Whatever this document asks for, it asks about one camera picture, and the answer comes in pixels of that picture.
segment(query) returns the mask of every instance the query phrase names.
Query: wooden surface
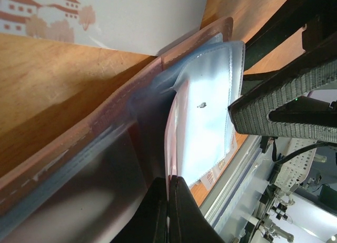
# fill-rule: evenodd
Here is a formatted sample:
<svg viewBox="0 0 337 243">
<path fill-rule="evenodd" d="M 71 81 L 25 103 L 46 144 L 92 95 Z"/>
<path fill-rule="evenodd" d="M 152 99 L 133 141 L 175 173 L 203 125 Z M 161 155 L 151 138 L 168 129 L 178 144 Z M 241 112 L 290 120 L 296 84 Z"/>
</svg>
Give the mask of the wooden surface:
<svg viewBox="0 0 337 243">
<path fill-rule="evenodd" d="M 233 39 L 246 42 L 285 1 L 208 0 L 202 26 L 232 16 Z M 300 37 L 296 33 L 248 72 L 293 60 L 302 53 Z M 87 116 L 152 59 L 0 34 L 0 177 Z M 206 194 L 195 197 L 200 203 Z"/>
</svg>

